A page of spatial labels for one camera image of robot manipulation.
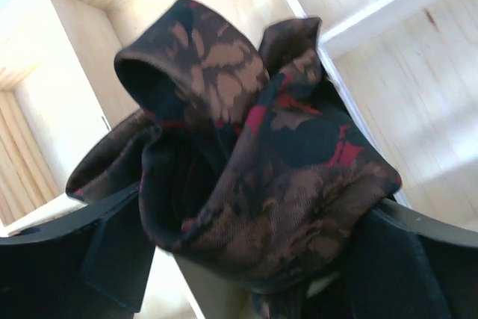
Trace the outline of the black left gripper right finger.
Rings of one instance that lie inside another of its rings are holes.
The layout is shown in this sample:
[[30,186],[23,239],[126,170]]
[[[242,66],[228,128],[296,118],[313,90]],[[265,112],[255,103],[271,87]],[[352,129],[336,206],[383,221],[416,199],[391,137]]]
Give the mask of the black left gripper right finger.
[[263,318],[475,318],[477,234],[360,197],[232,200],[187,216],[180,253]]

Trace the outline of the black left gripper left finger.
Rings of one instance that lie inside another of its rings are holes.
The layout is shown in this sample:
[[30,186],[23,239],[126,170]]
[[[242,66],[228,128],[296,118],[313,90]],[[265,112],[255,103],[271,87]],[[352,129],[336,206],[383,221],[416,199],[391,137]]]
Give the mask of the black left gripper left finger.
[[132,318],[154,247],[137,187],[1,239],[2,318]]

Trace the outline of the brown red patterned tie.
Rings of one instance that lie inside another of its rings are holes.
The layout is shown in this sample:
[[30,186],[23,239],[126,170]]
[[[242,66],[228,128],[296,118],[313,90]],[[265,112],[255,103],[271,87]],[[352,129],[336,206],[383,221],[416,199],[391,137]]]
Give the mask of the brown red patterned tie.
[[157,247],[249,289],[263,318],[300,318],[313,277],[401,186],[333,95],[320,25],[277,22],[254,46],[206,5],[177,0],[114,58],[139,108],[66,193],[94,203],[138,184]]

